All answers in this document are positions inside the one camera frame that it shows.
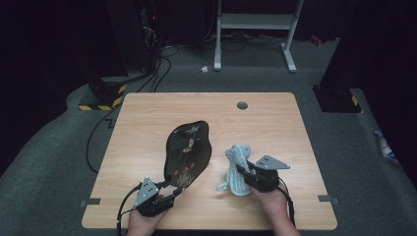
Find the wooden table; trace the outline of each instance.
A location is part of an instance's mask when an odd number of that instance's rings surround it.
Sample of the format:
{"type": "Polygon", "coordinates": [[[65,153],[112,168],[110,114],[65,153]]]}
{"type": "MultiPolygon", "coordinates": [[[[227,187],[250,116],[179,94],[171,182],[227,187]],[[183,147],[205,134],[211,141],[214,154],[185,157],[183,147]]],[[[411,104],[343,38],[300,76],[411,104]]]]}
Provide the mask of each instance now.
{"type": "MultiPolygon", "coordinates": [[[[337,225],[327,190],[295,97],[287,92],[129,93],[123,102],[88,205],[85,228],[115,228],[123,198],[146,176],[163,181],[165,145],[179,125],[205,120],[212,145],[207,169],[176,199],[158,229],[271,229],[256,199],[236,197],[216,186],[226,180],[224,152],[234,144],[250,145],[250,161],[264,154],[291,166],[279,170],[295,206],[298,229],[331,230],[337,225]],[[241,110],[237,103],[248,108],[241,110]]],[[[161,194],[169,195],[171,189],[161,194]]],[[[126,202],[133,205],[136,194],[126,202]]],[[[122,220],[127,227],[128,215],[122,220]]]]}

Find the black plastic object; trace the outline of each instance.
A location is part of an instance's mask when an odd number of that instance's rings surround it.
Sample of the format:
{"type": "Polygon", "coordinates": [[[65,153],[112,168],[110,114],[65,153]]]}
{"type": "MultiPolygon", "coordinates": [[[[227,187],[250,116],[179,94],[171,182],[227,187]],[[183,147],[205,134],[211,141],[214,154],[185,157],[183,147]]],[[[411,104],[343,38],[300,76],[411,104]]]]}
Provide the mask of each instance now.
{"type": "Polygon", "coordinates": [[[209,124],[206,121],[177,127],[166,142],[165,181],[175,187],[187,188],[206,169],[210,158],[209,124]]]}

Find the dark background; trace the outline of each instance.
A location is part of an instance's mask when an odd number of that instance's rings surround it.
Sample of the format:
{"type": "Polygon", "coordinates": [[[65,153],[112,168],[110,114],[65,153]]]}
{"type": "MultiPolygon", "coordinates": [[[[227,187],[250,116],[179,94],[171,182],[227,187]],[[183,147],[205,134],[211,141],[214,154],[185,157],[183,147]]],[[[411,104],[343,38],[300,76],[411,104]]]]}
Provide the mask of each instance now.
{"type": "MultiPolygon", "coordinates": [[[[172,1],[154,2],[160,11],[158,35],[202,46],[208,30],[215,31],[215,25],[209,27],[213,1],[181,0],[169,6],[168,2],[172,4],[172,1]]],[[[88,1],[87,5],[50,0],[2,1],[0,4],[3,173],[30,137],[66,110],[68,94],[88,82],[66,46],[65,23],[69,14],[79,12],[80,20],[90,18],[92,23],[99,17],[105,20],[108,12],[103,7],[104,1],[98,0],[88,1]],[[96,15],[82,16],[85,8],[96,10],[96,15]]],[[[414,183],[412,147],[416,144],[417,131],[412,124],[416,117],[417,77],[413,63],[417,61],[417,53],[412,24],[416,22],[415,5],[411,0],[306,0],[294,36],[308,40],[315,35],[323,42],[342,37],[322,86],[364,91],[389,144],[414,183]]],[[[223,3],[224,11],[235,13],[288,13],[294,6],[295,1],[290,0],[265,0],[263,4],[249,0],[223,3]]],[[[92,28],[108,26],[111,29],[110,23],[102,21],[92,28]]],[[[117,47],[115,32],[107,33],[110,36],[85,31],[84,36],[100,39],[93,46],[117,47]]],[[[106,55],[111,53],[102,52],[98,57],[106,55]]],[[[89,56],[97,57],[97,54],[90,52],[89,56]]],[[[115,59],[112,65],[123,67],[122,60],[115,59]]],[[[94,63],[97,61],[92,60],[90,65],[93,70],[101,68],[102,64],[94,63]]],[[[124,71],[114,69],[109,75],[118,73],[124,71]]]]}

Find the metal bracket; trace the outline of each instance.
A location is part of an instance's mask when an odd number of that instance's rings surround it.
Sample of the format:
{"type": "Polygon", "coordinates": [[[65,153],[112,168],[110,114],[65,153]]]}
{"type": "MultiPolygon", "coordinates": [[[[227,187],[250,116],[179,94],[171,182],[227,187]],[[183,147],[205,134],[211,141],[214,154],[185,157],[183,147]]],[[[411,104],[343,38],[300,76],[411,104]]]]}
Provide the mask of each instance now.
{"type": "Polygon", "coordinates": [[[290,166],[280,160],[273,158],[270,155],[264,155],[260,160],[255,163],[256,167],[264,170],[275,170],[275,169],[289,169],[290,166]]]}

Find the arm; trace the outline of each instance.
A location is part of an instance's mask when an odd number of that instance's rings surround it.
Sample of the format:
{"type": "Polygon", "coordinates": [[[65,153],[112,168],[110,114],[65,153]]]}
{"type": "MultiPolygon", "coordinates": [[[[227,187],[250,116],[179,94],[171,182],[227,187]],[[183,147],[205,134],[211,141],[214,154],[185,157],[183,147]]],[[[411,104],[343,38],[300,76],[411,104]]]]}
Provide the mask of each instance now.
{"type": "MultiPolygon", "coordinates": [[[[278,187],[286,192],[282,184],[278,187]]],[[[261,193],[252,187],[251,190],[253,195],[258,199],[264,213],[269,218],[275,236],[300,235],[288,217],[287,200],[282,193],[278,190],[261,193]]]]}
{"type": "Polygon", "coordinates": [[[167,210],[155,217],[146,217],[142,216],[137,210],[130,211],[128,236],[150,236],[166,213],[167,210]]]}

